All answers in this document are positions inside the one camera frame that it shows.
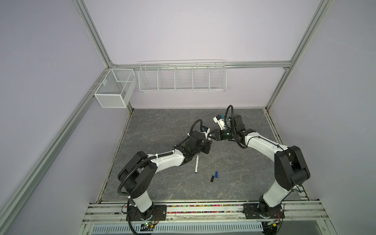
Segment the white marker pen blue tip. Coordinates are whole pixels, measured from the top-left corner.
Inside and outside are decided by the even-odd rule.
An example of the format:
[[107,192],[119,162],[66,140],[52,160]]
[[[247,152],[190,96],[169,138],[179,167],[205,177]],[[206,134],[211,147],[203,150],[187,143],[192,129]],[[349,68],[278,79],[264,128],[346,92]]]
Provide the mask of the white marker pen blue tip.
[[195,171],[194,171],[195,174],[198,173],[198,165],[199,165],[199,155],[197,155],[196,161],[195,161]]

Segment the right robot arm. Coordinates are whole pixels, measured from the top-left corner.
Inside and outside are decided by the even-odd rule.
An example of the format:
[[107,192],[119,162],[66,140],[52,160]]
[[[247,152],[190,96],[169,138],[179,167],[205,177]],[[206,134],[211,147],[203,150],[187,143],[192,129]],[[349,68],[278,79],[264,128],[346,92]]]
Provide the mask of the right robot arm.
[[229,105],[224,115],[217,115],[213,121],[219,128],[211,131],[209,137],[216,141],[235,142],[242,149],[252,148],[271,159],[274,163],[274,183],[258,203],[258,212],[265,217],[281,209],[281,204],[292,191],[310,178],[310,172],[301,149],[272,141],[254,129],[247,129],[241,115],[234,114]]

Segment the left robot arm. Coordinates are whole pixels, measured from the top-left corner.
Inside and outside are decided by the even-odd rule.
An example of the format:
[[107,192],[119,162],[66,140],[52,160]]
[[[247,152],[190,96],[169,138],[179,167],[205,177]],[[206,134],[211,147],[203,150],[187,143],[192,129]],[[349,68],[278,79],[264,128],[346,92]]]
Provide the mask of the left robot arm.
[[117,194],[125,196],[140,213],[152,210],[154,204],[147,192],[156,173],[189,163],[200,153],[208,154],[212,141],[210,128],[198,119],[191,126],[186,138],[172,150],[163,153],[146,154],[137,152],[118,174]]

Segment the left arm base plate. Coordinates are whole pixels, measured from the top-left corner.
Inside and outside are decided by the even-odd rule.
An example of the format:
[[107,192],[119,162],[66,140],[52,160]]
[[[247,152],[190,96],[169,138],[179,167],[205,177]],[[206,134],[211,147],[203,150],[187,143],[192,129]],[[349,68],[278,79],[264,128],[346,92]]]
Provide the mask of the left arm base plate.
[[164,204],[153,204],[145,212],[141,212],[137,207],[130,205],[128,216],[131,221],[165,221],[167,215],[167,206]]

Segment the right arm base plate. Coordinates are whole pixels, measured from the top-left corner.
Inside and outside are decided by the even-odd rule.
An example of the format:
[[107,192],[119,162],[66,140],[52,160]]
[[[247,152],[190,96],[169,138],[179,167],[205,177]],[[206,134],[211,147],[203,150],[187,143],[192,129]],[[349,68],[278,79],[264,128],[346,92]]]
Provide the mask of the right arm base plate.
[[281,205],[269,207],[266,203],[246,203],[243,204],[243,211],[246,219],[283,219],[284,210]]

